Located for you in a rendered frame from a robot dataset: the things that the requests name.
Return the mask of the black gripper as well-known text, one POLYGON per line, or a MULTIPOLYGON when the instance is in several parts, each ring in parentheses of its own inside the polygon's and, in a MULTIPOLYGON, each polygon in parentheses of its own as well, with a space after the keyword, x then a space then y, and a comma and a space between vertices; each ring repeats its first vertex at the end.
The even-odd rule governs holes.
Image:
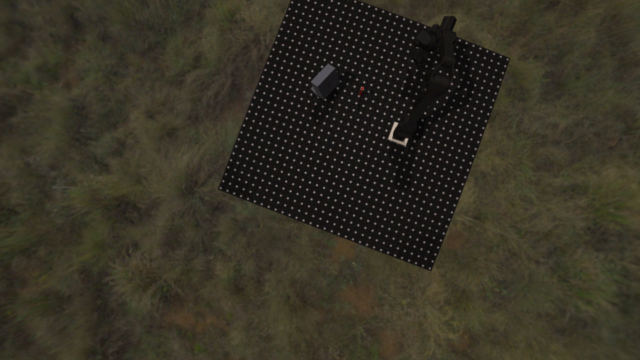
POLYGON ((422 63, 422 61, 425 59, 424 55, 426 53, 426 51, 428 51, 429 53, 431 51, 435 52, 436 50, 434 50, 431 46, 432 43, 432 39, 434 39, 437 35, 437 30, 439 29, 439 25, 438 24, 434 24, 429 30, 428 30, 428 34, 431 37, 429 39, 429 42, 427 44, 427 46, 425 48, 423 48, 420 52, 418 50, 414 51, 412 53, 412 55, 410 56, 410 59, 412 59, 414 61, 414 63, 416 63, 417 65, 420 65, 422 63))

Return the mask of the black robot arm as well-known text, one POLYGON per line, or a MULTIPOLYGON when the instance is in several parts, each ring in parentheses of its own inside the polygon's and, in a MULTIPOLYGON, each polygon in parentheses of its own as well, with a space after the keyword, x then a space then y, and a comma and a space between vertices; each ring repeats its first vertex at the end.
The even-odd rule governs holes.
MULTIPOLYGON (((404 142, 404 140, 411 139, 418 129, 418 120, 429 107, 429 105, 438 98, 445 91, 450 88, 451 82, 454 78, 454 64, 457 60, 454 57, 454 43, 457 41, 457 33, 452 31, 457 19, 455 16, 445 16, 441 22, 441 26, 436 31, 436 37, 432 39, 431 47, 440 54, 440 60, 438 65, 430 71, 429 78, 426 82, 425 94, 418 101, 413 112, 409 115, 406 114, 402 121, 398 123, 393 132, 393 139, 396 141, 404 142), (448 68, 448 77, 434 74, 435 69, 443 66, 448 68)), ((414 46, 421 49, 426 48, 429 40, 432 37, 425 30, 422 30, 417 38, 414 40, 414 46)))

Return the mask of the dark grey sloped panel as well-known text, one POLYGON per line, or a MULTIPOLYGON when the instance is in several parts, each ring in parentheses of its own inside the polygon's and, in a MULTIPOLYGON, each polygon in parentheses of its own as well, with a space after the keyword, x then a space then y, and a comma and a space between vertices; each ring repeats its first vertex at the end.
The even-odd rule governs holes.
POLYGON ((325 100, 326 97, 330 95, 330 92, 338 87, 340 83, 337 69, 331 66, 331 64, 327 64, 325 68, 311 80, 312 87, 310 90, 316 96, 325 100))

